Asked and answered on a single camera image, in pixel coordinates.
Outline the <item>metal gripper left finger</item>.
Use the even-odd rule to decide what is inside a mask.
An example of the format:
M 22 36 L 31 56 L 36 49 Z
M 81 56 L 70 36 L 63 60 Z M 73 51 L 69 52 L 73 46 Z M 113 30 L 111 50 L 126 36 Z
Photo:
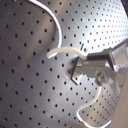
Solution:
M 110 67 L 107 60 L 86 60 L 76 58 L 71 68 L 71 80 L 79 84 L 83 75 L 93 78 L 98 86 L 104 83 L 111 84 L 116 76 L 115 71 Z

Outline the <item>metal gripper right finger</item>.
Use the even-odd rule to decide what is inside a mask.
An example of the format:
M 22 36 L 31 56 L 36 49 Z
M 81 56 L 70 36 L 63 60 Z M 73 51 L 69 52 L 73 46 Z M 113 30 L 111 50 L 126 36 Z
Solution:
M 112 62 L 111 50 L 105 49 L 101 52 L 89 53 L 83 57 L 83 60 L 107 60 L 108 62 Z

